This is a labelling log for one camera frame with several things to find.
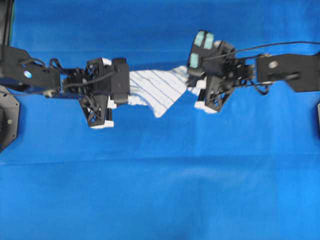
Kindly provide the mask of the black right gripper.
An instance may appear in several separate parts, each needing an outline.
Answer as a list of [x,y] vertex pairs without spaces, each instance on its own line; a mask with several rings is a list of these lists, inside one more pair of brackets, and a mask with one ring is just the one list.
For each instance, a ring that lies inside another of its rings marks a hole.
[[204,112],[220,112],[235,89],[252,86],[255,77],[254,66],[246,58],[236,58],[234,46],[225,41],[220,46],[221,55],[213,59],[221,59],[221,72],[197,76],[197,108]]

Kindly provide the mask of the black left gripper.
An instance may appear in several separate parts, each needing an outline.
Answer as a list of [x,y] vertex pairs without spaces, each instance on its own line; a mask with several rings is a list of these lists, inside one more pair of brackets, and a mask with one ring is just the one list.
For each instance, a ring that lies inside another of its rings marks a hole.
[[90,128],[112,128],[112,109],[115,107],[111,92],[112,61],[97,58],[86,63],[78,88],[78,100],[85,120]]

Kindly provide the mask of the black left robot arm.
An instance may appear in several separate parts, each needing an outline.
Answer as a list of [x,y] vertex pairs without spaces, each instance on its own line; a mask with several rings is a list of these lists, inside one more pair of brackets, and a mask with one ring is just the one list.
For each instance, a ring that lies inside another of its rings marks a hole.
[[114,127],[110,93],[99,92],[98,83],[110,80],[115,70],[106,58],[89,60],[85,68],[64,68],[57,58],[49,65],[31,57],[26,50],[0,46],[0,83],[23,96],[42,95],[48,99],[78,100],[92,129]]

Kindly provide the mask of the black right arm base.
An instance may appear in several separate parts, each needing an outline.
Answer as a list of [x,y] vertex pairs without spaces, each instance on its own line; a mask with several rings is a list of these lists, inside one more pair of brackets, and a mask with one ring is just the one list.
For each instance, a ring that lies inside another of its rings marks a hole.
[[320,137],[320,103],[318,103],[316,106],[316,122],[317,122],[318,136]]

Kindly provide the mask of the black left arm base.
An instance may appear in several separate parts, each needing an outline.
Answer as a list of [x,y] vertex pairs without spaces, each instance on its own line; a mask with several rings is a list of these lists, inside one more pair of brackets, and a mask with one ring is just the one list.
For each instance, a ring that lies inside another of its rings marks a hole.
[[4,87],[0,86],[0,152],[3,152],[18,136],[20,103]]

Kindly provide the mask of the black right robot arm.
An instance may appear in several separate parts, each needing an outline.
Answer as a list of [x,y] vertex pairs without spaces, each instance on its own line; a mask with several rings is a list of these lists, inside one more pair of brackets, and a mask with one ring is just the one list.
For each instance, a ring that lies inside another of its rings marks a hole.
[[320,55],[258,54],[254,64],[238,58],[238,50],[221,41],[195,41],[187,61],[188,87],[200,89],[197,106],[218,113],[238,88],[253,87],[265,96],[276,81],[286,82],[296,93],[320,90]]

